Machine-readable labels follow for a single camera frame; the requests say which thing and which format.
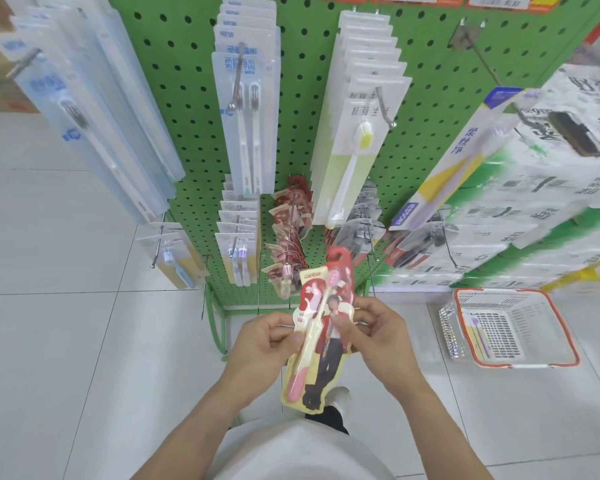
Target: person's left hand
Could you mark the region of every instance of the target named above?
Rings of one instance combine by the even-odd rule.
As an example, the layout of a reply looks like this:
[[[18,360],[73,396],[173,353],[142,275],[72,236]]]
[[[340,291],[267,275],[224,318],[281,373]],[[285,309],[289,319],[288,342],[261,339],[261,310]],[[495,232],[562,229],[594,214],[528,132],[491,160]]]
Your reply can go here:
[[[300,352],[304,333],[294,332],[293,325],[291,315],[273,312],[248,321],[240,329],[217,382],[223,394],[231,398],[236,413],[269,389],[287,359]]]

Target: green pegboard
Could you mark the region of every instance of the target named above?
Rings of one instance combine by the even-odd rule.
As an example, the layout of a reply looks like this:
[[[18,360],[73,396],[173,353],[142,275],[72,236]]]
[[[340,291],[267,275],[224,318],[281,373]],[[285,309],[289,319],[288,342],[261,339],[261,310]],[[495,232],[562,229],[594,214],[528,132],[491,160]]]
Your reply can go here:
[[[214,236],[223,174],[230,171],[211,69],[212,26],[222,0],[110,1],[120,11],[184,163],[187,176],[176,185],[178,197],[171,210],[198,252],[212,256],[210,285],[224,306],[284,305],[266,279],[248,288],[231,285]],[[338,16],[351,5],[328,0],[277,3],[282,32],[276,172],[280,189],[291,174],[309,177]],[[359,11],[376,8],[392,16],[400,60],[408,63],[406,75],[413,77],[396,118],[398,128],[387,136],[370,172],[385,223],[416,191],[494,87],[476,54],[448,48],[460,19],[488,19],[478,47],[504,84],[525,87],[541,86],[600,20],[600,0],[562,0],[547,15],[422,4],[358,6]],[[267,212],[271,206],[271,197],[263,196],[264,242],[274,242]],[[303,242],[310,266],[324,262],[322,233],[322,227],[316,228]],[[263,251],[261,266],[270,263]],[[356,268],[356,286],[364,286],[368,276],[364,262]]]

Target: person's right hand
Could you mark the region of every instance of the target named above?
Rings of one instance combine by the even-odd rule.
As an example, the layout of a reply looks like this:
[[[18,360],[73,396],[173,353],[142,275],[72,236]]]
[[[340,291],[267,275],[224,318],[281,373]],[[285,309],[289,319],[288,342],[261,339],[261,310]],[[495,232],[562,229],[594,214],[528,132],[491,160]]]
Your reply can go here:
[[[359,350],[367,367],[398,400],[425,383],[404,319],[376,298],[356,296],[353,322],[369,326],[364,333],[344,315],[334,317],[341,336]]]

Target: forearm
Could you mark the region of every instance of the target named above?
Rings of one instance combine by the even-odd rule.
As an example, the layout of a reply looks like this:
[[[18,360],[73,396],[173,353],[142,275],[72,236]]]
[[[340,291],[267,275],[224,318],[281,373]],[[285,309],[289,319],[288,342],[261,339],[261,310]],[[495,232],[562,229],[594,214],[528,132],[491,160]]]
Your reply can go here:
[[[132,480],[202,478],[239,408],[216,384],[170,432]]]
[[[429,480],[493,480],[424,377],[398,400]]]

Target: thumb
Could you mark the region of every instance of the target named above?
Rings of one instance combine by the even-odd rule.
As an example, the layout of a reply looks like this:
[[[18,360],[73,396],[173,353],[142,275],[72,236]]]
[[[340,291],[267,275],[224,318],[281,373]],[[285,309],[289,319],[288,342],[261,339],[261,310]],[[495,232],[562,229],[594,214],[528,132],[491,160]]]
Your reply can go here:
[[[365,354],[371,346],[371,339],[358,330],[358,327],[343,315],[336,315],[333,318],[333,323],[340,331],[340,335],[343,339],[351,342],[360,351],[361,354]]]
[[[300,352],[303,343],[304,333],[301,331],[293,332],[280,342],[280,345],[276,347],[276,355],[280,358],[280,362],[285,363],[291,355]]]

